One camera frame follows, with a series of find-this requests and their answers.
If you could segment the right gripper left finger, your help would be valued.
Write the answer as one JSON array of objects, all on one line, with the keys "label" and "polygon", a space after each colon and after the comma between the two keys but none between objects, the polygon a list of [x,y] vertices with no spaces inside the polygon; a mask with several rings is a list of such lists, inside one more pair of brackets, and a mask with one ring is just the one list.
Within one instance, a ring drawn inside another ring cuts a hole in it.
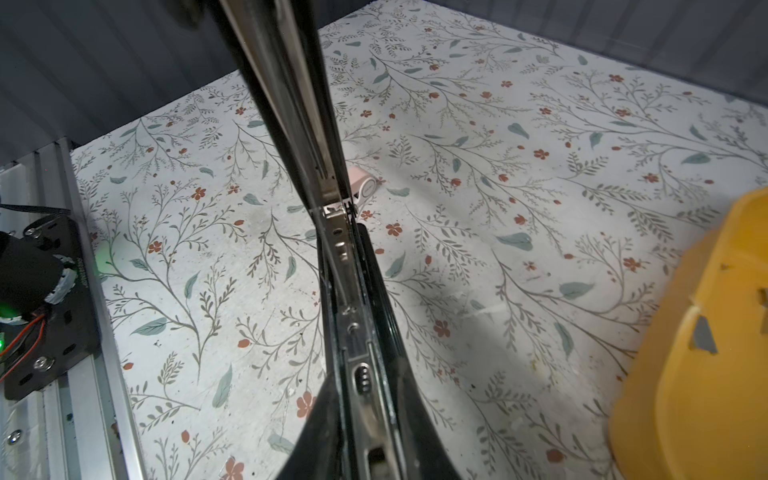
[{"label": "right gripper left finger", "polygon": [[335,376],[328,376],[298,441],[277,480],[339,479],[341,408]]}]

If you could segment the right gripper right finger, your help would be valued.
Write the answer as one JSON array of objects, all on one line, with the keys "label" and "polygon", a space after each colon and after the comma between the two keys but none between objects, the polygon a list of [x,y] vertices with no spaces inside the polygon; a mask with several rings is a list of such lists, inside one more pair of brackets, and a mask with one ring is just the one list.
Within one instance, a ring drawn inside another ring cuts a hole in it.
[{"label": "right gripper right finger", "polygon": [[398,359],[395,366],[393,397],[405,479],[459,479],[422,402],[410,364],[406,359]]}]

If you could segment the yellow plastic tray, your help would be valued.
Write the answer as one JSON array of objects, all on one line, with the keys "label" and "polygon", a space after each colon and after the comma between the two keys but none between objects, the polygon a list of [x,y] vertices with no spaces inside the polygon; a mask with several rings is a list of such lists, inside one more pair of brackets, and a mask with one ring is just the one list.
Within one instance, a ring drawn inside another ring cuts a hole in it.
[{"label": "yellow plastic tray", "polygon": [[[691,349],[710,323],[717,355]],[[767,193],[734,203],[688,249],[614,406],[609,440],[628,479],[767,475]]]}]

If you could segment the black stapler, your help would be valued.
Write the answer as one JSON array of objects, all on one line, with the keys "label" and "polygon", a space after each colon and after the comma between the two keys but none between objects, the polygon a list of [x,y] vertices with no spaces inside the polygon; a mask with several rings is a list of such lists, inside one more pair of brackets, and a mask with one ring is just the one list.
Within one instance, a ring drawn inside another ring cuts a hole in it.
[{"label": "black stapler", "polygon": [[405,479],[395,363],[408,360],[366,227],[356,218],[312,6],[169,1],[215,21],[315,226],[327,376],[341,408],[339,479]]}]

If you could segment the pink small stapler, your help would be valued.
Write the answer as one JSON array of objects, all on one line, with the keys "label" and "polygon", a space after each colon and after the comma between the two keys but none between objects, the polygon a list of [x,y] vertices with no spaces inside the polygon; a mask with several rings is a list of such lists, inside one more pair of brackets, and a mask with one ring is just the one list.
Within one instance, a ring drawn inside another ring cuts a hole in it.
[{"label": "pink small stapler", "polygon": [[347,171],[354,205],[358,211],[361,211],[376,192],[378,180],[372,174],[357,166],[349,166]]}]

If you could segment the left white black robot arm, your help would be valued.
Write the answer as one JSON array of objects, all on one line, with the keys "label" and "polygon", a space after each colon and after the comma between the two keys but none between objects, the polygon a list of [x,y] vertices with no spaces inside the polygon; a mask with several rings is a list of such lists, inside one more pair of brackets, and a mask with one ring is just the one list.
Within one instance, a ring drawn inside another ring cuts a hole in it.
[{"label": "left white black robot arm", "polygon": [[62,302],[77,273],[67,259],[1,233],[1,322]]}]

